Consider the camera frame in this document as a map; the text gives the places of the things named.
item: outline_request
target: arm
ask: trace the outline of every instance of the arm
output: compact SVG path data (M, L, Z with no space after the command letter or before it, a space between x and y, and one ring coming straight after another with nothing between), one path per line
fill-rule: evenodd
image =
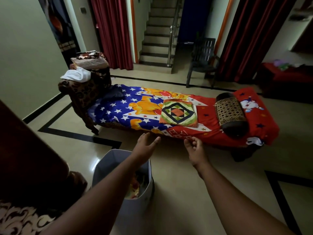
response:
M135 171L152 155L161 141L147 146L150 133L142 134L132 154L94 188L81 197L42 235L109 234Z
M189 159L204 180L228 235L294 235L283 223L241 193L210 164L200 139L193 137L192 145L188 140L184 143Z

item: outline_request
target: red curtain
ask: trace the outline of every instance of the red curtain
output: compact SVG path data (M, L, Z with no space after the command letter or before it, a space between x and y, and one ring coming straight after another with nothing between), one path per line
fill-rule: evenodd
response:
M221 55L218 78L251 83L296 0L240 0Z
M91 0L104 55L113 69L133 69L126 0Z

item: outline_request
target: white towel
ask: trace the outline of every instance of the white towel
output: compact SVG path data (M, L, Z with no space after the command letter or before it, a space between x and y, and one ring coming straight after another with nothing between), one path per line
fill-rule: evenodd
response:
M83 69L81 67L77 67L76 70L68 70L61 79L72 80L76 82L87 82L91 78L91 72Z

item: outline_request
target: hand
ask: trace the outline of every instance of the hand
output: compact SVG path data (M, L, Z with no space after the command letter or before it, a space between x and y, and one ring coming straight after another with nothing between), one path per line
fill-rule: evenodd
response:
M156 147L156 145L161 142L161 138L157 137L150 145L148 145L148 138L150 133L143 133L131 154L135 158L139 166L145 163L151 156Z
M202 141L196 137L192 137L192 139L192 145L187 139L184 140L184 144L189 153L189 159L191 164L199 172L202 166L209 165L210 163L207 156L205 155Z

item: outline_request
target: blue star print sheet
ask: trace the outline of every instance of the blue star print sheet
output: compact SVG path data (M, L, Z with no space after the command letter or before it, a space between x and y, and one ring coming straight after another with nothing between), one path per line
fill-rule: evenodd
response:
M252 88L234 92L243 108L246 108L245 114L250 126L250 132L240 140L229 138L220 129L214 107L215 98L120 84L112 86L111 90L114 89L120 89L124 95L123 98L118 100L99 98L88 109L88 115L99 125L114 123L135 130L147 130L180 139L197 137L207 144L229 147L251 144L252 138L260 141L260 144L263 142L271 144L272 140L278 136L279 128ZM172 98L192 102L198 118L197 127L159 123L163 101Z

